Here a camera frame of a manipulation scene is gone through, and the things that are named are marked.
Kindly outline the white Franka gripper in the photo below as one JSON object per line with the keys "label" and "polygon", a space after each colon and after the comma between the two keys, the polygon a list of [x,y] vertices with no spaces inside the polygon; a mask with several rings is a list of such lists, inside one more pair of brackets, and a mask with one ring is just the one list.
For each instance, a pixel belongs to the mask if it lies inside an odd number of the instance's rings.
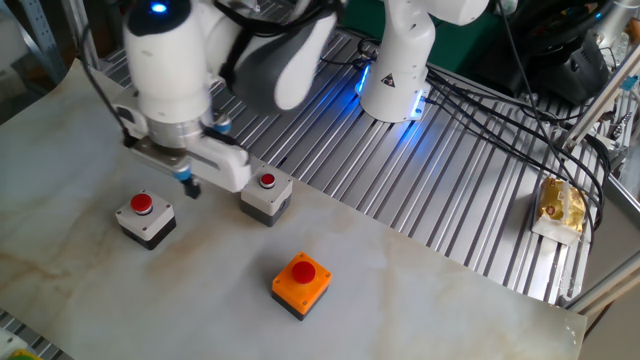
{"label": "white Franka gripper", "polygon": [[202,182],[231,193],[249,182],[249,153],[235,139],[216,131],[210,115],[164,123],[130,104],[117,104],[115,110],[132,137],[133,156],[180,182],[186,196],[197,199]]}

